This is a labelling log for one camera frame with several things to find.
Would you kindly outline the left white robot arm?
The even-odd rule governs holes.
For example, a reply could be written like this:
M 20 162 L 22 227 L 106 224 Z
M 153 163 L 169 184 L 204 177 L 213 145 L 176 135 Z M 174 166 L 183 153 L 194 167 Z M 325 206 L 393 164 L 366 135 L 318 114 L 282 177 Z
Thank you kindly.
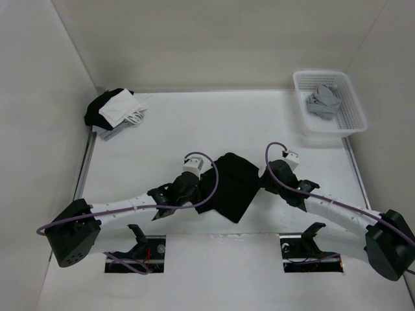
M 42 232 L 61 268 L 75 265 L 90 253 L 106 253 L 118 262 L 137 262 L 148 247 L 139 226 L 147 219 L 146 211 L 155 211 L 155 219 L 160 219 L 188 203 L 199 203 L 199 185 L 200 174 L 185 171 L 172 183 L 135 198 L 104 204 L 77 199 Z

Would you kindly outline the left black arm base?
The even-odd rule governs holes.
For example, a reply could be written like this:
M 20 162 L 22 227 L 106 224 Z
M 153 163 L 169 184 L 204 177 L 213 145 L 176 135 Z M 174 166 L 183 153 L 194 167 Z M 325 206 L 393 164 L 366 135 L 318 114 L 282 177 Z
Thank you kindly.
M 105 273 L 140 274 L 163 273 L 165 267 L 166 236 L 146 236 L 136 224 L 128 225 L 135 239 L 126 251 L 111 251 L 106 256 Z

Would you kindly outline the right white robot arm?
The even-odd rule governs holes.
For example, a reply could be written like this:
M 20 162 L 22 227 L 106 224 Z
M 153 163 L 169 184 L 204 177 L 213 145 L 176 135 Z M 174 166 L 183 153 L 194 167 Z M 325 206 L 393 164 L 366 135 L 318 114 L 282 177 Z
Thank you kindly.
M 282 243 L 284 259 L 299 269 L 345 255 L 367 263 L 389 281 L 398 281 L 414 262 L 414 233 L 399 212 L 368 210 L 326 196 L 317 183 L 298 179 L 282 159 L 267 163 L 262 180 L 267 192 L 324 219 L 301 232 L 293 244 Z

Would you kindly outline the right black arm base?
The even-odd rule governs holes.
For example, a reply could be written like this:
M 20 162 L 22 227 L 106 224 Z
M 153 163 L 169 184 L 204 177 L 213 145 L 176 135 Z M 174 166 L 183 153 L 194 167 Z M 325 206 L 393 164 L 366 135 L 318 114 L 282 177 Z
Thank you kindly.
M 326 224 L 316 222 L 302 233 L 287 233 L 279 236 L 283 271 L 285 273 L 343 273 L 338 253 L 321 251 L 314 241 Z

